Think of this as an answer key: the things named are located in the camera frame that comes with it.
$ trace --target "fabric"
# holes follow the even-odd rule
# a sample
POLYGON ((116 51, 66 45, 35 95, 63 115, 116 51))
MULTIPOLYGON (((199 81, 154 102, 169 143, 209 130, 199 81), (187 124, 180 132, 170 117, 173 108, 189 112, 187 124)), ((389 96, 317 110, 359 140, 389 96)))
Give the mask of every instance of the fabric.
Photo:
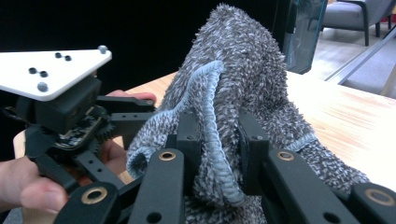
POLYGON ((258 196, 247 196, 238 145, 239 109, 253 113, 274 147, 298 152, 325 184, 349 192, 369 181, 346 166, 316 138, 288 100, 284 57, 271 34, 244 11, 219 5, 193 41, 161 106, 128 149, 127 170, 145 172, 150 155, 176 133, 178 116, 193 107, 202 141, 202 162, 193 196, 186 196, 186 223, 266 223, 258 196))

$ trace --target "wooden table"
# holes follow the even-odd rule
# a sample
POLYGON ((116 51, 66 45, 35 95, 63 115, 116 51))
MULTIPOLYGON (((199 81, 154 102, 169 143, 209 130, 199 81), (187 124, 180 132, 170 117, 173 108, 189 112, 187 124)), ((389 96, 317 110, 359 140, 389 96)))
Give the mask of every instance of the wooden table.
MULTIPOLYGON (((175 74, 128 90, 153 92, 156 106, 175 74)), ((313 126, 319 141, 340 159, 366 173, 373 182, 396 191, 396 100, 288 73, 289 98, 313 126)), ((22 134, 14 139, 16 153, 24 152, 22 134)), ((26 223, 45 223, 35 215, 26 223)))

